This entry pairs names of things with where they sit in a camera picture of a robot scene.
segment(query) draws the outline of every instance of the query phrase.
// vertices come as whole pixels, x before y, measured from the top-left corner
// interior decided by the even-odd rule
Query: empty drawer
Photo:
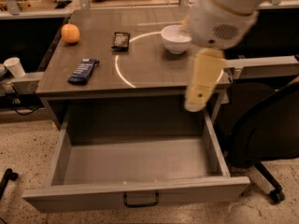
[[[41,212],[223,202],[249,184],[230,177],[208,113],[183,97],[91,99],[68,107],[45,188],[23,198]]]

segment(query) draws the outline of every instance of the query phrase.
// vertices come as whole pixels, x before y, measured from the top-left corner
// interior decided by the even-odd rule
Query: speckled floor
[[[7,168],[20,175],[9,181],[0,201],[0,218],[6,223],[299,223],[299,160],[266,163],[284,188],[286,200],[280,204],[270,203],[266,193],[272,187],[250,168],[232,173],[247,175],[251,185],[231,203],[41,214],[21,196],[25,189],[43,187],[57,139],[58,132],[45,111],[26,117],[0,112],[0,176]]]

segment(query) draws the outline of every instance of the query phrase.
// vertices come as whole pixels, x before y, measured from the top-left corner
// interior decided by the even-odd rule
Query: paper cup
[[[5,60],[4,66],[15,78],[25,76],[25,72],[21,66],[20,59],[18,57],[12,57]]]

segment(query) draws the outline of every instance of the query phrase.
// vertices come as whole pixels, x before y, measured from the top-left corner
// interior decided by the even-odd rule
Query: gray tabletop
[[[59,42],[37,89],[39,96],[132,91],[136,89],[178,88],[187,84],[188,64],[198,47],[182,54],[167,51],[160,31],[180,24],[188,14],[186,7],[144,7],[89,9],[75,11],[70,22],[81,33],[75,45]],[[111,48],[115,32],[131,34],[128,51]],[[87,85],[67,82],[81,59],[98,59]]]

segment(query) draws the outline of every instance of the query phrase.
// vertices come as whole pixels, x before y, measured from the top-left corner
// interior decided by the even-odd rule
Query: white bowl
[[[188,49],[192,43],[191,37],[181,31],[180,25],[166,26],[161,31],[164,46],[174,54],[180,54]]]

